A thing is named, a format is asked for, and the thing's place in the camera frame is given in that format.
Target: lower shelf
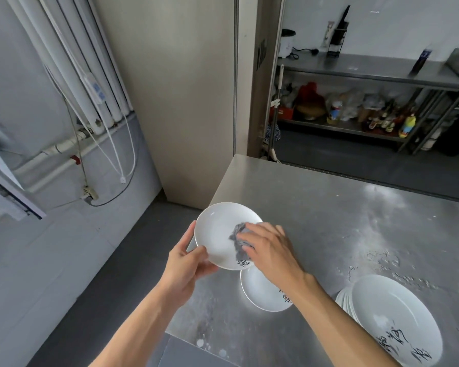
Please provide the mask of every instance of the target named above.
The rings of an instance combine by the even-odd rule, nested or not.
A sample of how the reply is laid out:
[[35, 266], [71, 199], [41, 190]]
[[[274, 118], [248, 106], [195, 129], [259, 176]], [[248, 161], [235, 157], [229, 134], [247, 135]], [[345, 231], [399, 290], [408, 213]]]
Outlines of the lower shelf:
[[339, 121], [339, 123], [334, 126], [326, 122], [326, 118], [318, 118], [313, 121], [300, 121], [300, 120], [280, 120], [290, 124], [303, 125], [309, 127], [315, 127], [318, 129], [326, 129], [332, 131], [338, 131], [341, 133], [348, 133], [361, 136], [369, 136], [377, 139], [391, 140], [398, 143], [404, 143], [407, 138], [400, 138], [398, 136], [398, 131], [393, 132], [391, 135], [384, 134], [381, 130], [376, 130], [375, 132], [365, 132], [362, 130], [360, 123], [356, 120], [349, 121]]

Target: metal countertop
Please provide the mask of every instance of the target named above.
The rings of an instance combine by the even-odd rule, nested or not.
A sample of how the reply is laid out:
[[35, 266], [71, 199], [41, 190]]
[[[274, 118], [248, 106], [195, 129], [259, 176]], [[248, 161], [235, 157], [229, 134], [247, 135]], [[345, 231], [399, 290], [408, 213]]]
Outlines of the metal countertop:
[[[242, 155], [211, 204], [224, 201], [282, 225], [332, 297], [366, 274], [404, 284], [440, 327], [438, 365], [459, 366], [459, 203]], [[256, 308], [239, 274], [200, 280], [167, 332], [240, 367], [331, 366], [297, 308]]]
[[338, 58], [325, 53], [312, 56], [306, 51], [294, 51], [298, 60], [283, 58], [285, 70], [331, 76], [354, 77], [367, 80], [389, 81], [442, 90], [459, 90], [459, 77], [443, 62], [427, 61], [421, 71], [412, 76], [415, 61], [411, 59], [374, 57], [369, 55], [340, 54]]

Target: black lid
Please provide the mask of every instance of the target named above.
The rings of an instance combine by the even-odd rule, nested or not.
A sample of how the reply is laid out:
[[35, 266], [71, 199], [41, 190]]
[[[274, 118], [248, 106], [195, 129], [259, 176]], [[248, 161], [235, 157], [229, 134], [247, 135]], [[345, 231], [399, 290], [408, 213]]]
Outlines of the black lid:
[[282, 37], [291, 37], [291, 36], [295, 36], [296, 35], [296, 32], [293, 31], [292, 29], [283, 29], [282, 30]]

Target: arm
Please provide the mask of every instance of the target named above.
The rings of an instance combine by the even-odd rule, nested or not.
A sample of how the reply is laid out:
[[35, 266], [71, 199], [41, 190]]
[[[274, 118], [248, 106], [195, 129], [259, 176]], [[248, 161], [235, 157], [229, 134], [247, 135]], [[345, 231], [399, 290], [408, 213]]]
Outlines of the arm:
[[195, 222], [168, 255], [159, 283], [116, 331], [91, 367], [145, 367], [173, 315], [194, 292], [196, 280], [218, 268], [204, 246], [187, 253]]
[[369, 333], [323, 290], [296, 260], [292, 244], [280, 226], [247, 223], [239, 238], [254, 248], [243, 249], [265, 277], [283, 290], [304, 316], [335, 367], [398, 367], [399, 364]]

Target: floor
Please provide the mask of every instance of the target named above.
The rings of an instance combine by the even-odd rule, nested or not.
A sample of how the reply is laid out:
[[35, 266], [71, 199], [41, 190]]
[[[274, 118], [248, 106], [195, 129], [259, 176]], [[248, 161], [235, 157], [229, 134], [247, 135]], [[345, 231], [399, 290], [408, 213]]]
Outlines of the floor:
[[[200, 210], [168, 203], [148, 207], [28, 367], [88, 366], [158, 282], [168, 252]], [[223, 359], [165, 334], [147, 367], [232, 367]]]
[[459, 155], [395, 152], [390, 141], [279, 123], [280, 161], [459, 200]]

